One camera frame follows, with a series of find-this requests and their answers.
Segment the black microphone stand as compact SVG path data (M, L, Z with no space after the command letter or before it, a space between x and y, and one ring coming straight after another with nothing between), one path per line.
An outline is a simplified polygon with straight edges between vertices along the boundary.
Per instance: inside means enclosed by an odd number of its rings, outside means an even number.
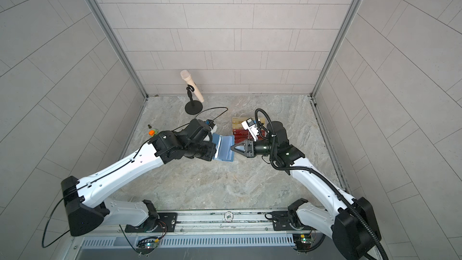
M189 101L185 105L185 112L189 115L197 115L203 110L203 105L200 101L193 99L194 87L187 85L186 87Z

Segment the red vip card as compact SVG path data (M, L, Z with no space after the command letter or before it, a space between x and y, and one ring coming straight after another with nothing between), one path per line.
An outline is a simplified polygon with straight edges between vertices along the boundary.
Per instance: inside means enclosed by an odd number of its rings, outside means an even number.
M252 136L246 130L233 130L235 144L244 140L253 140Z

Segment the right green circuit board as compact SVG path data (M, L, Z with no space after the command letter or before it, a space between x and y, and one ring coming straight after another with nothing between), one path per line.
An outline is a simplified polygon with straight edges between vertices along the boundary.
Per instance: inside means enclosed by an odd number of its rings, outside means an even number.
M298 252L308 252L314 245L314 238L310 234L293 234L292 238L294 249Z

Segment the left green circuit board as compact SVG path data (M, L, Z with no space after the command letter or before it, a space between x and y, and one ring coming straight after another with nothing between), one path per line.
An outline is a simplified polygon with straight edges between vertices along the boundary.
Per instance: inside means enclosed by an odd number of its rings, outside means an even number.
M136 250L139 254L148 255L159 246L160 241L158 237L144 238L138 241Z

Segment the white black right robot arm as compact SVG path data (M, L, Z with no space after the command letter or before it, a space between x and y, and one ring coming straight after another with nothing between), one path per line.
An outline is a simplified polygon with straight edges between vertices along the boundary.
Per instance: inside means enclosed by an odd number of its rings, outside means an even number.
M266 156L269 164L286 172L302 183L323 205L317 208L305 199L288 207L290 224L300 229L309 226L333 240L340 254L347 260L371 260L370 250L377 248L386 260L381 233L372 204L364 197L355 198L327 179L301 150L290 144L281 122L268 126L253 119L241 124L251 135L231 147L232 151L247 158Z

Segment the aluminium mounting rail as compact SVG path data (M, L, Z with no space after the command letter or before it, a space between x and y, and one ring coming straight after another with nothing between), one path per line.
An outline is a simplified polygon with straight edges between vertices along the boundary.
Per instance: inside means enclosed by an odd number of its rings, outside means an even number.
M88 208L78 204L65 209L74 237L116 228L141 238L188 234L251 234L319 232L326 236L355 235L365 232L359 218L368 225L373 212L359 202L351 209L339 208L331 215L310 203L281 210L191 210L159 211L145 203L112 202Z

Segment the green circuit board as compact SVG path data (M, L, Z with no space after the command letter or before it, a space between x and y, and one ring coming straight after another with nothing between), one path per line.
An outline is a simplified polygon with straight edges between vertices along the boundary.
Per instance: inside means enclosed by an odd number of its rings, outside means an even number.
M159 246L160 241L158 237L144 238L138 241L136 250L139 254L148 255Z
M298 252L308 252L314 245L314 238L310 234L293 234L292 238L294 249Z

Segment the cream microphone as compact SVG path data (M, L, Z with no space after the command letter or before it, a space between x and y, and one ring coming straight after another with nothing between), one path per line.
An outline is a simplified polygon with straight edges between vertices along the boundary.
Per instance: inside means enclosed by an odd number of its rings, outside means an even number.
M182 70L180 72L180 75L182 79L194 89L193 93L196 95L196 98L198 99L198 101L201 103L204 103L205 101L204 97L202 93L200 92L199 88L197 87L196 83L192 79L191 73L188 70Z

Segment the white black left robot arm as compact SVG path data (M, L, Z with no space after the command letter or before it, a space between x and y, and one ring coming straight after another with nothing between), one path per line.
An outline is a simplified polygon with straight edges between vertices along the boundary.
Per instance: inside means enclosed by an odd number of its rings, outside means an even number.
M173 160L198 158L211 161L216 153L213 120L193 119L181 131L162 131L139 150L90 176L62 180L64 207L70 234L85 235L99 226L129 225L135 229L156 227L158 213L151 201L124 202L110 196L141 175Z

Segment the clear acrylic card tray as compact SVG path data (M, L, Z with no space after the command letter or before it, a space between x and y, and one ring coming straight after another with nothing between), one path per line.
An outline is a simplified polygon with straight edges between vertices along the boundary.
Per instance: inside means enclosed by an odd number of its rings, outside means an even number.
M244 140L262 140L267 136L267 132L264 129L258 130L256 120L251 117L233 117L232 134L236 144Z

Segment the green orange toy truck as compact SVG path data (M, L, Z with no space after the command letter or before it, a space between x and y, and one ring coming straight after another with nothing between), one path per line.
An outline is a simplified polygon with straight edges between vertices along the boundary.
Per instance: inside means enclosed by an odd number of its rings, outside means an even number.
M157 135L158 133L159 133L158 130L150 130L150 131L149 131L149 135L150 135L151 137L154 137L154 136Z

